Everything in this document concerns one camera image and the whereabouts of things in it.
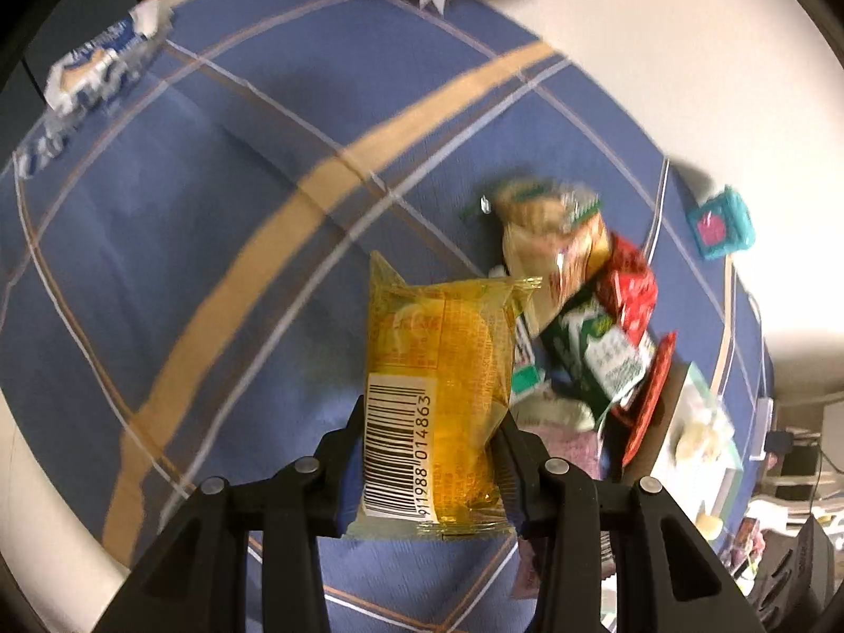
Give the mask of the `white beige snack packet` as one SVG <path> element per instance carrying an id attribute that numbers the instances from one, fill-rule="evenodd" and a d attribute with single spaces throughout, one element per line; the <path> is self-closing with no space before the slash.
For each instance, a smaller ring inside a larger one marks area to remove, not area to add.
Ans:
<path id="1" fill-rule="evenodd" d="M 558 426 L 583 433 L 595 429 L 595 417 L 583 401 L 561 396 L 551 387 L 536 389 L 511 407 L 519 427 Z"/>

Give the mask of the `green white snack packet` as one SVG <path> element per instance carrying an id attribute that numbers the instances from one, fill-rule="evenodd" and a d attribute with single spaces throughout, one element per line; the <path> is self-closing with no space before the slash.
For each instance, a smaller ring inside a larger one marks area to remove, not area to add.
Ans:
<path id="1" fill-rule="evenodd" d="M 647 374 L 639 348 L 592 294 L 563 307 L 541 340 L 597 423 L 613 405 L 628 399 Z"/>

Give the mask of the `yellow cake snack packet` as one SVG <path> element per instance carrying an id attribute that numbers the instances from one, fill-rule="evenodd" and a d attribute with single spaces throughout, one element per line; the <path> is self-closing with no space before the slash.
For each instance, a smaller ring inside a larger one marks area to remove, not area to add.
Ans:
<path id="1" fill-rule="evenodd" d="M 369 264 L 356 539 L 508 532 L 489 444 L 511 404 L 516 323 L 536 277 L 410 284 Z"/>

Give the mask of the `red crinkled snack packet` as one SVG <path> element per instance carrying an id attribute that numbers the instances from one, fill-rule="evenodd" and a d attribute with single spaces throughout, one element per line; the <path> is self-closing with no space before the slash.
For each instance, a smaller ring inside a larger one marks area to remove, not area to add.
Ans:
<path id="1" fill-rule="evenodd" d="M 611 254 L 598 273 L 595 294 L 602 306 L 638 347 L 658 300 L 658 284 L 637 246 L 611 234 Z"/>

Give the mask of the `white tray green rim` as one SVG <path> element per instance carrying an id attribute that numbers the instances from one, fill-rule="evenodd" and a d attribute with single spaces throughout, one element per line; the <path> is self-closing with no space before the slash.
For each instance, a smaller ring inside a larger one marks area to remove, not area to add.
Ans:
<path id="1" fill-rule="evenodd" d="M 735 429 L 719 397 L 694 363 L 677 361 L 637 454 L 624 467 L 628 486 L 651 476 L 687 514 L 708 543 L 724 533 L 744 466 Z"/>

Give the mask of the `orange red wafer packet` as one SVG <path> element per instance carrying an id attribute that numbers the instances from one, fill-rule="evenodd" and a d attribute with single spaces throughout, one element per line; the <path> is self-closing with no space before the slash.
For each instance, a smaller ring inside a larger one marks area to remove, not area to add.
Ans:
<path id="1" fill-rule="evenodd" d="M 631 405 L 627 409 L 615 407 L 611 410 L 611 420 L 627 432 L 627 441 L 621 459 L 622 467 L 628 467 L 631 464 L 644 441 L 659 398 L 663 394 L 665 381 L 668 379 L 676 344 L 677 333 L 668 333 L 658 343 L 647 374 L 641 387 L 635 393 Z"/>

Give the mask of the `white power strip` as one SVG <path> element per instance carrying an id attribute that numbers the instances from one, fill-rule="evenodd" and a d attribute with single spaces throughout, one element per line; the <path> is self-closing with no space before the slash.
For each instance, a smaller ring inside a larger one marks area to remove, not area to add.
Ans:
<path id="1" fill-rule="evenodd" d="M 765 439 L 771 427 L 772 415 L 774 415 L 774 400 L 771 397 L 760 397 L 755 406 L 747 449 L 748 459 L 753 462 L 761 462 L 765 459 Z"/>

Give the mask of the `teal pink toy house box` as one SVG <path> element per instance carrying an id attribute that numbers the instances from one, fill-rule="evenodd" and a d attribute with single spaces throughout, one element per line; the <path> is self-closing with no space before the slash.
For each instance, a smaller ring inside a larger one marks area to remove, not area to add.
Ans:
<path id="1" fill-rule="evenodd" d="M 754 246 L 755 230 L 750 210 L 740 193 L 730 186 L 689 210 L 687 220 L 698 252 L 705 260 L 715 260 Z"/>

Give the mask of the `tan biscuit snack packet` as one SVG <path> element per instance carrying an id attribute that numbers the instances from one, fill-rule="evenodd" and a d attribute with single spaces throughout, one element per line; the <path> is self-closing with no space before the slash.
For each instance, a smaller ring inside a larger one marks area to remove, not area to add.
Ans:
<path id="1" fill-rule="evenodd" d="M 608 262 L 612 242 L 601 209 L 591 187 L 548 179 L 505 181 L 479 197 L 479 212 L 502 224 L 506 270 L 541 282 L 524 309 L 532 337 Z"/>

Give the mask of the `blue plaid tablecloth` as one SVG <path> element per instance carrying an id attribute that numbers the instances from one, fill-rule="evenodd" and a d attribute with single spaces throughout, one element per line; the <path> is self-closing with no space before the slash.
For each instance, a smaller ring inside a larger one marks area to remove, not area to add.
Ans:
<path id="1" fill-rule="evenodd" d="M 748 294 L 699 257 L 688 192 L 577 63 L 476 0 L 187 0 L 129 92 L 2 177 L 2 389 L 127 569 L 207 476 L 272 476 L 365 386 L 369 258 L 488 273 L 501 181 L 593 187 L 655 247 L 651 327 L 724 393 L 742 466 L 771 377 Z"/>

